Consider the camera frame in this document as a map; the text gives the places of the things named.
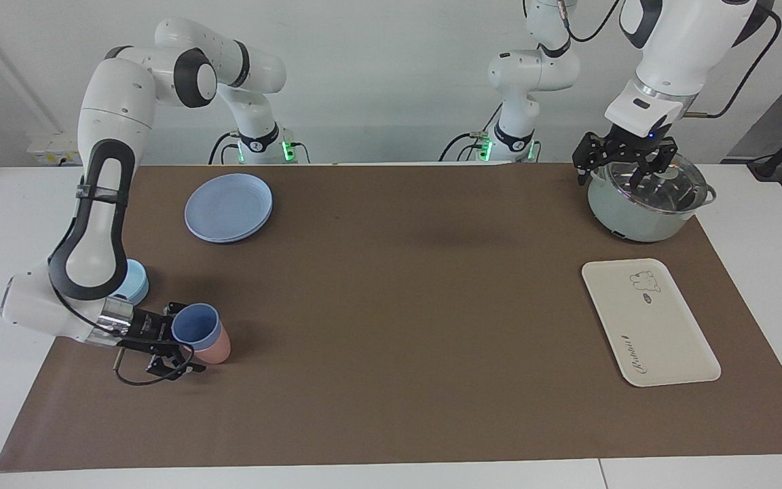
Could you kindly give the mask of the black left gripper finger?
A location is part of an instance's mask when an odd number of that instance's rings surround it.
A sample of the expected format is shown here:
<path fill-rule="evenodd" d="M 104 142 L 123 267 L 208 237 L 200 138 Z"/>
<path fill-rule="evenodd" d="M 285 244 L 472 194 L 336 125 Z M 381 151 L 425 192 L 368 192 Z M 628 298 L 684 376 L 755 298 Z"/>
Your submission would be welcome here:
<path fill-rule="evenodd" d="M 633 171 L 632 177 L 630 177 L 630 189 L 635 191 L 638 189 L 640 183 L 650 176 L 657 173 L 664 173 L 673 161 L 677 153 L 677 145 L 674 139 L 662 139 L 654 151 L 649 153 L 642 153 L 641 151 L 634 152 L 634 163 L 638 164 L 636 170 Z"/>
<path fill-rule="evenodd" d="M 573 151 L 578 185 L 586 185 L 590 174 L 604 164 L 604 139 L 596 134 L 584 134 Z"/>

